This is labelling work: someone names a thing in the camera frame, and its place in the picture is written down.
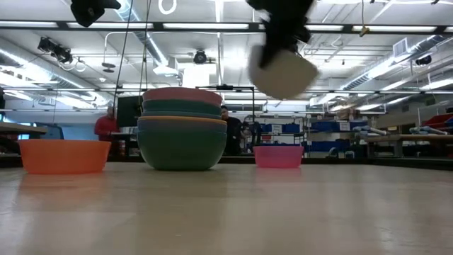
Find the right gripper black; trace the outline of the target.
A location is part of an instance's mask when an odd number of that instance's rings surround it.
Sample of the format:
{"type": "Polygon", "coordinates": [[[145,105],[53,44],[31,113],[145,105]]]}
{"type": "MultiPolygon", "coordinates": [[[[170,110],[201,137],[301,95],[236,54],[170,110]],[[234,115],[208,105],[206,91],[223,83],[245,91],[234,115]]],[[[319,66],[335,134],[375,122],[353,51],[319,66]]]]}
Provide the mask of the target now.
{"type": "Polygon", "coordinates": [[[246,0],[256,11],[267,13],[265,44],[259,67],[265,69],[281,48],[294,47],[298,42],[307,43],[311,33],[306,28],[308,12],[314,0],[246,0]]]}

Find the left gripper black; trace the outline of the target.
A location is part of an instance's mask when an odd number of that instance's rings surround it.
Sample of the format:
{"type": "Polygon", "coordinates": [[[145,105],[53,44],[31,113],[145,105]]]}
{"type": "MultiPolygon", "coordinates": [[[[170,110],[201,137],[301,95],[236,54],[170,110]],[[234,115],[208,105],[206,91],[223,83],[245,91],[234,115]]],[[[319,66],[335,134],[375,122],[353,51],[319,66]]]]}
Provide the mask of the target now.
{"type": "Polygon", "coordinates": [[[87,28],[96,22],[106,9],[120,9],[121,3],[117,0],[71,0],[70,8],[76,22],[87,28]]]}

